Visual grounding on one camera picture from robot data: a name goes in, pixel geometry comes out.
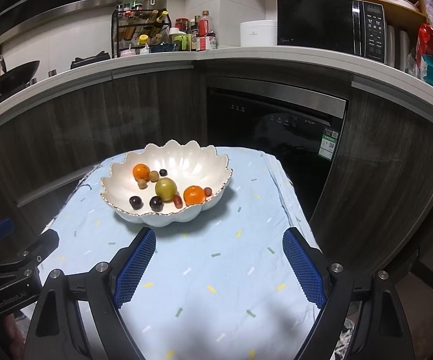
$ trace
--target small cup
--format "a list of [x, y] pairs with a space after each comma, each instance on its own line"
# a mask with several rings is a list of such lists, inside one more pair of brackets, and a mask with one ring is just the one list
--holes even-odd
[[123, 56], [135, 56], [136, 50], [135, 49], [126, 49], [120, 52], [120, 57]]

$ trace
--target wok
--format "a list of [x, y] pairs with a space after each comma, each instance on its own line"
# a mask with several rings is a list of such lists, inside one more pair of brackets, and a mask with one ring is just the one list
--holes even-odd
[[9, 93], [19, 86], [28, 83], [37, 72], [39, 64], [40, 61], [27, 62], [7, 72], [3, 57], [0, 55], [0, 65], [4, 72], [0, 76], [0, 95]]

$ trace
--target yellow bottle cap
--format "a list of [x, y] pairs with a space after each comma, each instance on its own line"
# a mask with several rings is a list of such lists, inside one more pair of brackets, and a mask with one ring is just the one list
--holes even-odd
[[138, 43], [145, 44], [146, 42], [148, 42], [148, 35], [140, 35]]

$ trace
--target white scalloped bowl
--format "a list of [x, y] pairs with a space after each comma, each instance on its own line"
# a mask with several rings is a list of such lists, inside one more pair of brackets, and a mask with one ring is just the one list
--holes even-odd
[[[202, 188], [210, 187], [213, 195], [202, 204], [185, 206], [181, 209], [170, 203], [164, 203], [161, 212], [153, 212], [150, 199], [155, 196], [156, 183], [148, 182], [148, 187], [139, 189], [133, 178], [133, 167], [146, 164], [150, 170], [167, 169], [168, 176], [177, 184], [178, 193], [183, 197], [184, 190], [191, 185]], [[180, 145], [175, 140], [168, 141], [163, 147], [149, 144], [143, 152], [129, 151], [123, 163], [110, 165], [110, 177], [102, 177], [105, 191], [100, 195], [123, 219], [133, 223], [146, 223], [153, 227], [163, 227], [172, 222], [188, 222], [204, 210], [217, 204], [228, 185], [232, 169], [228, 169], [228, 156], [217, 155], [214, 146], [200, 147], [194, 140]], [[130, 197], [142, 198], [143, 207], [134, 210]]]

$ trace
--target light blue tablecloth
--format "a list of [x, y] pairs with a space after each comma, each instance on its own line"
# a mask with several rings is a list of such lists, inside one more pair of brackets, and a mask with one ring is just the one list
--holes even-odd
[[[283, 254], [282, 236], [295, 226], [316, 242], [275, 157], [217, 151], [234, 171], [221, 201], [191, 222], [154, 229], [157, 251], [121, 315], [147, 360], [293, 360], [318, 309]], [[100, 198], [100, 178], [123, 159], [90, 172], [49, 225], [60, 245], [40, 265], [42, 283], [54, 268], [68, 275], [110, 261], [141, 229]], [[89, 306], [80, 307], [94, 359], [105, 359]]]

